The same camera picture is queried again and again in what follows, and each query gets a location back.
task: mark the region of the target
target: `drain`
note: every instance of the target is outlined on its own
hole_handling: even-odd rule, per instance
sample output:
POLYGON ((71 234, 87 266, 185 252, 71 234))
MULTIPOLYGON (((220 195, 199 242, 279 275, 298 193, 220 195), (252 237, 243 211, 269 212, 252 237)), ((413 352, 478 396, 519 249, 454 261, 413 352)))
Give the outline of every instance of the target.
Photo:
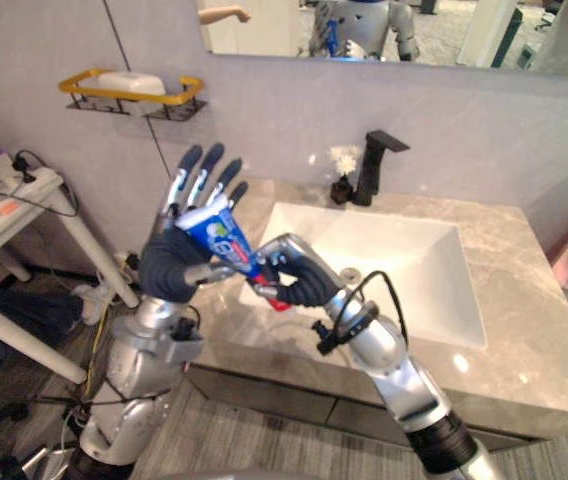
POLYGON ((357 268, 346 267, 340 271, 340 278, 347 285, 355 285, 362 279, 362 274, 357 268))

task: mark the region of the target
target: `gray wall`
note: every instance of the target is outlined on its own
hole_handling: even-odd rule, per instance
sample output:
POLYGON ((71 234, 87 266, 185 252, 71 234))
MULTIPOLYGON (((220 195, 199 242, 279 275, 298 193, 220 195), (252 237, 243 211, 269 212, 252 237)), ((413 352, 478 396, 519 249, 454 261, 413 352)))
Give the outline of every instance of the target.
MULTIPOLYGON (((194 2, 108 5, 133 70, 169 86, 181 74, 206 81, 209 106, 192 121, 152 122, 169 168, 191 143, 219 139, 251 175, 328 185, 328 147, 362 144, 367 130, 382 128, 412 147, 387 155, 382 190, 519 205, 547 251, 568 232, 566 78, 214 57, 202 47, 194 2)), ((85 68, 124 65, 102 2, 0 1, 0 146, 41 153, 111 248, 139 250, 167 181, 149 127, 65 110, 68 98, 56 89, 85 68)), ((86 266, 63 232, 39 223, 57 263, 86 266)))

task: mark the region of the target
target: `soap bar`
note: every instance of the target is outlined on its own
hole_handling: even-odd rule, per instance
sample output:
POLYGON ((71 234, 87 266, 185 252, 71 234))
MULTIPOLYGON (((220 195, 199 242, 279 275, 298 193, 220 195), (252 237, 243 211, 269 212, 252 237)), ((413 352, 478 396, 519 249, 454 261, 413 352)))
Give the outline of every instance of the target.
POLYGON ((107 72, 98 75, 97 85, 105 90, 119 90, 149 95, 165 95, 164 84, 159 77, 136 72, 107 72))

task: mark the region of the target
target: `mirror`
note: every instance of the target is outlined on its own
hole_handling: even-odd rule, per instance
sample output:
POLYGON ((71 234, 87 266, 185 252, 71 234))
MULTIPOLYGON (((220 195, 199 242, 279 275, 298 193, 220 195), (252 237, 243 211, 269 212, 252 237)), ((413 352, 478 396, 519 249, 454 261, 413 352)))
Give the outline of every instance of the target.
POLYGON ((337 57, 568 74, 568 14, 559 15, 568 8, 568 0, 197 0, 197 4, 204 45, 215 54, 337 57), (560 53, 567 57, 563 62, 558 62, 560 53), (545 68, 549 59, 553 68, 545 68))

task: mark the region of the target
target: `black faucet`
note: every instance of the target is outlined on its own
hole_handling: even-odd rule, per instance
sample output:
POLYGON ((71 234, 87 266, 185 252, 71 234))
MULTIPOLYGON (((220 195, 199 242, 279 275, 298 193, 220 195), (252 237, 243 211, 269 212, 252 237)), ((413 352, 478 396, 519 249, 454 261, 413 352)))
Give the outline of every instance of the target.
POLYGON ((380 164, 384 156, 384 150, 391 152, 403 152, 409 147, 397 138, 391 137, 383 130, 374 130, 366 134, 366 151, 362 160, 360 178, 357 181, 357 190, 353 193, 351 201, 355 205, 369 206, 373 195, 380 191, 380 164))
POLYGON ((331 198, 335 203, 341 205, 350 200, 355 205, 365 207, 371 204, 373 195, 377 195, 380 191, 380 164, 384 150, 387 148, 392 152, 403 152, 411 147, 383 130, 374 130, 366 134, 366 151, 362 159, 357 190, 354 192, 348 177, 342 175, 331 185, 331 198))

